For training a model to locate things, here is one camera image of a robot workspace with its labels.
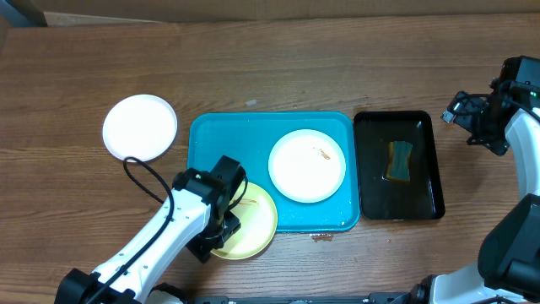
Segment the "yellow green sponge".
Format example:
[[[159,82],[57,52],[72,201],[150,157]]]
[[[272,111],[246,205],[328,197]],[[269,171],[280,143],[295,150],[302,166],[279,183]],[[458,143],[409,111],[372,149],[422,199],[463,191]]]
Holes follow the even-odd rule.
[[[388,165],[384,178],[396,182],[409,182],[409,160],[413,145],[407,141],[392,141],[388,144]]]

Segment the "teal plastic tray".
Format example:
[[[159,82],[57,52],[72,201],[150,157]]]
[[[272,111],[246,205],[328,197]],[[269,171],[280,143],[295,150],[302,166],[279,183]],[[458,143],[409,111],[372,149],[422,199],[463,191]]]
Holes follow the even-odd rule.
[[[305,204],[286,198],[271,181],[268,161],[273,146],[287,133],[313,129],[332,138],[344,153],[340,188],[321,202]],[[278,232],[348,231],[360,218],[359,184],[353,123],[336,111],[238,112],[203,114],[191,125],[187,166],[210,171],[226,155],[263,188],[278,211]]]

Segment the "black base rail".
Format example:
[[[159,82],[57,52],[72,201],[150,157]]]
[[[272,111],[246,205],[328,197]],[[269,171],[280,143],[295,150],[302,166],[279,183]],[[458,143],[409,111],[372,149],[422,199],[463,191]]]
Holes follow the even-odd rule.
[[[375,292],[367,296],[227,297],[200,296],[191,304],[410,304],[419,303],[410,293]]]

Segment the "black rectangular water tray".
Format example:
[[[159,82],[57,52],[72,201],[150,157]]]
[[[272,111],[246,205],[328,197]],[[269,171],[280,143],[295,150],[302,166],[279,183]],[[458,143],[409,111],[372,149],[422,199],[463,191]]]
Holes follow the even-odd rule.
[[[438,220],[446,213],[435,138],[425,111],[363,111],[354,116],[361,214],[370,220]],[[385,179],[388,144],[413,145],[410,181]]]

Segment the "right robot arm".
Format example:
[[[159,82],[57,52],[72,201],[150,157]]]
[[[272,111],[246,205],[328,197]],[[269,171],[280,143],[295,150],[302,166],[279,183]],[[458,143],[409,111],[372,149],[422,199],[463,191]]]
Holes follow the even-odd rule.
[[[470,145],[496,155],[512,151],[519,202],[485,237],[478,261],[430,275],[394,303],[539,301],[539,61],[510,57],[489,94],[458,92],[441,118],[467,130]]]

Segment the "white plate with red stain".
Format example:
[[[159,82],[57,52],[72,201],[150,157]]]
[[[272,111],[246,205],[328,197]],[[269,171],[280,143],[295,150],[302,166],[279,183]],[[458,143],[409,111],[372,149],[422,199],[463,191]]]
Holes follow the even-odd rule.
[[[156,95],[132,95],[107,113],[102,139],[107,150],[119,160],[133,156],[154,160],[173,144],[178,118],[172,106]]]

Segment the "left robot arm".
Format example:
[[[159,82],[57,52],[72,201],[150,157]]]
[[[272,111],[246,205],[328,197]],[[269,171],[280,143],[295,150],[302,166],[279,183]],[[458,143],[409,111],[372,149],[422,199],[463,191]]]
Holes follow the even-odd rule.
[[[232,213],[246,180],[240,164],[222,160],[211,171],[188,169],[165,188],[167,198],[148,224],[91,274],[72,269],[57,303],[144,303],[157,280],[186,247],[202,263],[240,229]]]

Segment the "yellow plate with stain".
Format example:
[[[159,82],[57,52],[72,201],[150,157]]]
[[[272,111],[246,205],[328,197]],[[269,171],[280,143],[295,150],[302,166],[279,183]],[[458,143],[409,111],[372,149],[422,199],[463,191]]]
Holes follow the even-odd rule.
[[[271,196],[252,182],[242,182],[231,200],[240,197],[245,186],[246,193],[232,209],[240,220],[240,229],[225,242],[224,247],[211,253],[219,258],[241,260],[256,256],[272,241],[278,224],[278,212]]]

